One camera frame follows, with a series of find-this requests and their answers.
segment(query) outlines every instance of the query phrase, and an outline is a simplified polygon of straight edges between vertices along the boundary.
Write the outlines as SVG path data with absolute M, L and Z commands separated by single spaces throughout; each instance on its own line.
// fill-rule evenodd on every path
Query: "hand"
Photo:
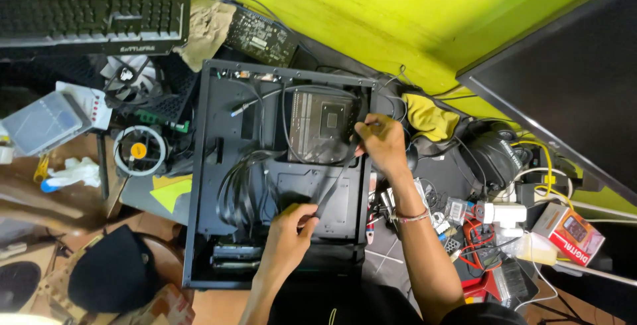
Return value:
M 365 118 L 365 123 L 357 122 L 354 129 L 362 138 L 362 143 L 356 149 L 356 157 L 368 153 L 387 178 L 409 172 L 404 133 L 398 121 L 385 115 L 370 113 Z
M 312 216 L 319 206 L 292 204 L 274 218 L 255 280 L 268 287 L 280 287 L 301 263 L 319 219 Z

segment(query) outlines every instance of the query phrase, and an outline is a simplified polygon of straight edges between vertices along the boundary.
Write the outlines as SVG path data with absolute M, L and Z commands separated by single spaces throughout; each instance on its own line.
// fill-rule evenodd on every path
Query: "black shirt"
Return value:
M 423 324 L 405 294 L 394 287 L 362 283 L 286 285 L 276 295 L 270 325 L 279 324 Z M 513 310 L 493 303 L 460 306 L 441 325 L 526 325 Z

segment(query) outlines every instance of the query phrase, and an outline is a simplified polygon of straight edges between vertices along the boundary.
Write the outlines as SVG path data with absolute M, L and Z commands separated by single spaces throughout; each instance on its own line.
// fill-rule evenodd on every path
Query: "black keyboard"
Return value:
M 0 0 L 0 56 L 167 54 L 189 19 L 190 0 Z

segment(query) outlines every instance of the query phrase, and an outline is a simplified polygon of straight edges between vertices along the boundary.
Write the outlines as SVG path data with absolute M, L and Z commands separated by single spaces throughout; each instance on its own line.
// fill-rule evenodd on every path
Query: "yellow-green wall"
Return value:
M 438 93 L 458 84 L 460 68 L 573 0 L 259 1 L 290 27 L 370 67 L 395 74 L 404 64 L 412 81 Z M 450 104 L 471 115 L 502 117 L 482 99 Z M 580 201 L 636 212 L 608 190 L 581 193 Z

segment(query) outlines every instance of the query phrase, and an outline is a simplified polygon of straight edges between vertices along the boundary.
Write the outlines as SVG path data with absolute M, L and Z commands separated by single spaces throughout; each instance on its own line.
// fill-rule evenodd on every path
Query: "orange sticker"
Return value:
M 142 143 L 137 142 L 131 147 L 131 155 L 137 159 L 146 157 L 146 152 L 146 146 L 144 146 Z

